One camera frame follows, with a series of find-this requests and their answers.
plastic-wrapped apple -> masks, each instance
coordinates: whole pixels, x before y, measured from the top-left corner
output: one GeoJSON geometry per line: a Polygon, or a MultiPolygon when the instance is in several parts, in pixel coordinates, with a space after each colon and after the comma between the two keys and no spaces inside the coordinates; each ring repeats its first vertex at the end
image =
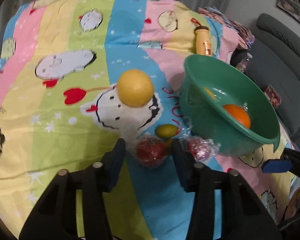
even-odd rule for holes
{"type": "Polygon", "coordinates": [[[137,144],[136,155],[146,167],[157,168],[167,158],[165,144],[157,138],[142,138],[137,144]]]}

bottle cap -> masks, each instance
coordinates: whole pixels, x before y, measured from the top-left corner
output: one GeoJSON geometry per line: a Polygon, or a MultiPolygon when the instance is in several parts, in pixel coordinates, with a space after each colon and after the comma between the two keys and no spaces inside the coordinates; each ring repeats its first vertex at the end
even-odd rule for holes
{"type": "Polygon", "coordinates": [[[198,27],[196,27],[195,29],[194,29],[194,31],[196,32],[197,30],[209,30],[209,28],[208,27],[206,27],[206,26],[198,26],[198,27]]]}

colorful bedsheet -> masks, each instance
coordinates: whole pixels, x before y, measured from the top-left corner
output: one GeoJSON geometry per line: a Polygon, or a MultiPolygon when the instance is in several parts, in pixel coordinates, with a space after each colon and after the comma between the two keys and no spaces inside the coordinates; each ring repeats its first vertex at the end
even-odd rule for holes
{"type": "MultiPolygon", "coordinates": [[[[184,59],[194,52],[191,18],[209,27],[213,56],[229,62],[236,36],[174,0],[37,0],[9,21],[0,58],[0,217],[15,236],[58,170],[86,168],[127,131],[133,140],[159,124],[185,127],[178,90],[184,59]],[[154,83],[146,107],[131,109],[118,99],[115,83],[132,68],[154,83]]],[[[279,221],[292,175],[263,174],[260,164],[285,146],[282,129],[276,153],[264,146],[242,158],[217,156],[209,166],[239,170],[279,221]]],[[[117,187],[104,197],[115,236],[185,239],[194,194],[181,188],[171,158],[145,169],[128,155],[117,187]]],[[[220,192],[215,199],[219,238],[220,192]]],[[[80,195],[83,236],[79,203],[80,195]]]]}

plastic wrap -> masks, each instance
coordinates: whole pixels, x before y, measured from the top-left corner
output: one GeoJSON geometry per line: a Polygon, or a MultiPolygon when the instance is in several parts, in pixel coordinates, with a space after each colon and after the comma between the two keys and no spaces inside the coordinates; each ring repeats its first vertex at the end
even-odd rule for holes
{"type": "Polygon", "coordinates": [[[186,138],[186,151],[190,152],[196,162],[208,164],[210,159],[217,155],[220,144],[215,144],[212,139],[203,139],[199,136],[186,138]]]}
{"type": "Polygon", "coordinates": [[[163,141],[156,137],[142,137],[136,146],[136,158],[145,167],[158,168],[168,157],[163,141]]]}

screw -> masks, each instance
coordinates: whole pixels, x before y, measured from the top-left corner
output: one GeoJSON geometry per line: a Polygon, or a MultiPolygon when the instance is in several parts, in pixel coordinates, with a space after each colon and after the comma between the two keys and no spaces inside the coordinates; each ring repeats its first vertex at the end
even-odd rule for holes
{"type": "Polygon", "coordinates": [[[204,164],[203,163],[195,163],[195,164],[193,164],[193,166],[197,169],[201,169],[204,167],[204,164]]]}
{"type": "Polygon", "coordinates": [[[68,173],[68,171],[67,171],[66,169],[62,169],[62,170],[58,171],[58,175],[59,175],[59,176],[64,176],[64,175],[66,175],[67,173],[68,173]]]}
{"type": "Polygon", "coordinates": [[[231,170],[230,171],[230,174],[232,175],[232,176],[238,176],[239,175],[239,172],[237,171],[237,170],[231,170]]]}
{"type": "Polygon", "coordinates": [[[96,168],[96,169],[99,169],[103,166],[103,163],[101,162],[95,162],[92,164],[92,167],[96,168]]]}

